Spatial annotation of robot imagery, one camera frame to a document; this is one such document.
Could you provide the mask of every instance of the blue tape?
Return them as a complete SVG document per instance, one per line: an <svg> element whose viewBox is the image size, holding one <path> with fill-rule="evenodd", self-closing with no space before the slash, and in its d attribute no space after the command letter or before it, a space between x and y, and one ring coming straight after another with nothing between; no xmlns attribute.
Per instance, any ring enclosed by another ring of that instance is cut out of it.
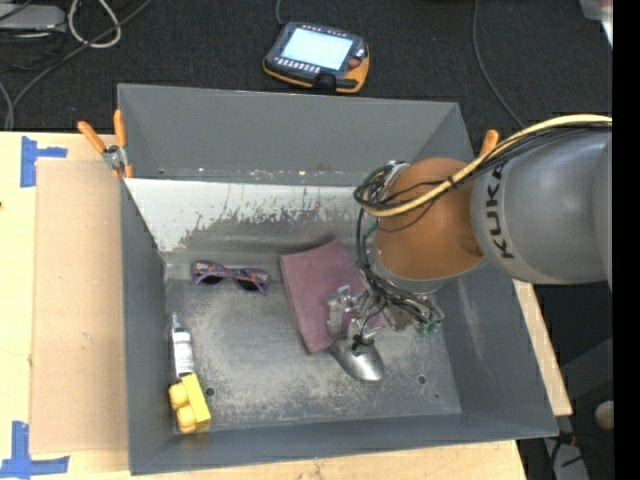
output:
<svg viewBox="0 0 640 480"><path fill-rule="evenodd" d="M20 169L20 186L33 187L36 184L36 160L41 157L66 158L65 148L48 147L38 149L38 143L29 137L22 137L22 161Z"/></svg>
<svg viewBox="0 0 640 480"><path fill-rule="evenodd" d="M31 460L29 425L14 421L11 430L11 458L2 460L0 478L30 480L32 475L55 475L67 472L69 456L50 460Z"/></svg>

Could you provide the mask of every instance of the gray bin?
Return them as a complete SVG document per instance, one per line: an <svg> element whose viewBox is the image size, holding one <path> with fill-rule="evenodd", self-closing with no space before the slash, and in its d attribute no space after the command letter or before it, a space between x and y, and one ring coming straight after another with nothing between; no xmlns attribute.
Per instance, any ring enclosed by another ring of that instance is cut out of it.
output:
<svg viewBox="0 0 640 480"><path fill-rule="evenodd" d="M512 280L485 266L439 289L422 336L384 328L381 382L298 335L281 254L339 238L355 258L355 185L389 160L472 151L457 104L122 84L135 178L121 185L133 474L546 437L558 432ZM196 290L199 258L272 274L267 297ZM167 315L193 334L208 432L180 434Z"/></svg>

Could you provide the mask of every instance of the white bottle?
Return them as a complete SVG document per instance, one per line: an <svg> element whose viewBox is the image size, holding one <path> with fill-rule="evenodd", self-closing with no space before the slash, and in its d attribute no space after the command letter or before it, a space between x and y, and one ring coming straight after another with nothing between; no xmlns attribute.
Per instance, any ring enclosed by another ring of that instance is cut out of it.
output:
<svg viewBox="0 0 640 480"><path fill-rule="evenodd" d="M172 313L169 331L169 347L171 360L171 374L173 380L194 372L193 348L191 347L191 333L182 327L177 313Z"/></svg>

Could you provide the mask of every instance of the pink towel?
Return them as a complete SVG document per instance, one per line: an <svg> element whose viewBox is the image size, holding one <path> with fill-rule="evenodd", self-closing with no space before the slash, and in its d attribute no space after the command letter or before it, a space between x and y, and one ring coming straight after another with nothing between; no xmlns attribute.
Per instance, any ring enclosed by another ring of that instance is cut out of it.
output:
<svg viewBox="0 0 640 480"><path fill-rule="evenodd" d="M355 260L335 239L308 251L280 256L280 267L289 306L307 350L311 354L325 350L333 342L327 328L327 297L347 284L354 297L364 291ZM369 324L374 329L382 327L383 315L375 315Z"/></svg>

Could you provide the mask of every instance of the white cable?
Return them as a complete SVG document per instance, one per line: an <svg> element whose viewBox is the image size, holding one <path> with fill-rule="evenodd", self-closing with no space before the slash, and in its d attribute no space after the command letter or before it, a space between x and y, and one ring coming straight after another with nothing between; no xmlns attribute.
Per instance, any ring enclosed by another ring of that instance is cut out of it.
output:
<svg viewBox="0 0 640 480"><path fill-rule="evenodd" d="M102 5L102 7L104 7L104 10L107 11L107 14L113 21L113 24L116 26L116 29L115 29L116 35L111 41L107 43L91 43L89 46L91 48L111 48L113 45L118 43L118 41L120 41L120 37L122 36L120 22L118 21L118 17L115 15L111 7L109 7L109 4L105 2L105 0L97 0L97 1L100 3L100 5ZM84 37L82 37L78 33L78 31L75 28L75 25L73 24L73 19L76 14L76 10L78 8L79 2L80 0L73 0L73 2L71 3L71 7L69 8L69 13L67 14L67 21L69 24L69 30L71 31L71 34L73 35L73 37L75 37L82 44L87 44L89 41L87 41Z"/></svg>

